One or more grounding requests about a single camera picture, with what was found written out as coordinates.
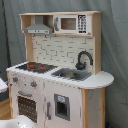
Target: stovetop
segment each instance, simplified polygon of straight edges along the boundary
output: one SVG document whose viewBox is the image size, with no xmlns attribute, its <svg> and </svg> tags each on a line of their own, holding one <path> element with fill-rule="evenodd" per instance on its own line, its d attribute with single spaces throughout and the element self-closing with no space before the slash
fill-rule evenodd
<svg viewBox="0 0 128 128">
<path fill-rule="evenodd" d="M 35 63 L 35 62 L 29 62 L 27 64 L 18 66 L 16 68 L 18 69 L 22 69 L 22 70 L 27 70 L 30 72 L 38 72 L 38 73 L 46 73 L 54 68 L 56 68 L 57 66 L 53 66 L 53 65 L 48 65 L 48 64 L 41 64 L 41 63 Z"/>
</svg>

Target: cabinet door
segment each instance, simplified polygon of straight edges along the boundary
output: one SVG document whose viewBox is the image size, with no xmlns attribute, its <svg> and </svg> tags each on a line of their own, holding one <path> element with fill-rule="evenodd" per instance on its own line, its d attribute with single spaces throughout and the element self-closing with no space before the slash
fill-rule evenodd
<svg viewBox="0 0 128 128">
<path fill-rule="evenodd" d="M 15 85 L 11 87 L 11 95 L 13 118 L 25 115 L 36 124 L 36 128 L 44 128 L 44 96 Z"/>
<path fill-rule="evenodd" d="M 78 33 L 77 15 L 55 15 L 55 33 Z"/>
<path fill-rule="evenodd" d="M 82 128 L 81 92 L 59 83 L 45 82 L 45 128 Z"/>
</svg>

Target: gray backdrop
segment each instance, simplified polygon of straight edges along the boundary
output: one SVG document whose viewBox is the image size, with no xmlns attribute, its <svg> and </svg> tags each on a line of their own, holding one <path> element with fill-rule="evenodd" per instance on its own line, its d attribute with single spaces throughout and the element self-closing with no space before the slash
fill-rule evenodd
<svg viewBox="0 0 128 128">
<path fill-rule="evenodd" d="M 2 1 L 0 0 L 0 77 L 4 81 L 7 80 L 6 68 L 8 67 L 7 62 L 7 50 L 6 50 L 6 33 L 5 33 L 5 23 L 3 17 Z M 0 101 L 8 98 L 8 91 L 0 94 Z"/>
<path fill-rule="evenodd" d="M 106 88 L 106 121 L 128 128 L 128 1 L 4 0 L 12 65 L 25 61 L 20 13 L 99 10 L 102 13 L 102 70 L 114 83 Z"/>
</svg>

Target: oven knob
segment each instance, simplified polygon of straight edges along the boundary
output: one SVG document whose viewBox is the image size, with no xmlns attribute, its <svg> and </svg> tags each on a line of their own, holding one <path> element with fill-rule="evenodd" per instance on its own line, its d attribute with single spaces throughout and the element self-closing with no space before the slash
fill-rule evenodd
<svg viewBox="0 0 128 128">
<path fill-rule="evenodd" d="M 18 81 L 18 78 L 17 78 L 17 77 L 14 77 L 14 78 L 13 78 L 13 82 L 16 83 L 17 81 Z"/>
<path fill-rule="evenodd" d="M 32 87 L 36 87 L 36 86 L 37 86 L 36 82 L 33 81 L 33 82 L 31 83 L 31 86 L 32 86 Z"/>
</svg>

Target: cabinet handle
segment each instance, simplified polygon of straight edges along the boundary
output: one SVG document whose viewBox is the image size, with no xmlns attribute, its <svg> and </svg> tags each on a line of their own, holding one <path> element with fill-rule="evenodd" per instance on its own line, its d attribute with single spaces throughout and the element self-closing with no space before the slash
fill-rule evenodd
<svg viewBox="0 0 128 128">
<path fill-rule="evenodd" d="M 59 28 L 57 28 L 57 22 L 58 22 L 58 17 L 56 17 L 54 20 L 54 26 L 55 26 L 55 30 L 59 31 Z"/>
<path fill-rule="evenodd" d="M 50 102 L 47 103 L 47 117 L 48 117 L 48 120 L 51 120 L 51 115 L 49 113 L 49 108 L 50 108 Z"/>
<path fill-rule="evenodd" d="M 25 94 L 22 91 L 19 91 L 18 93 L 22 96 L 32 97 L 32 94 Z"/>
</svg>

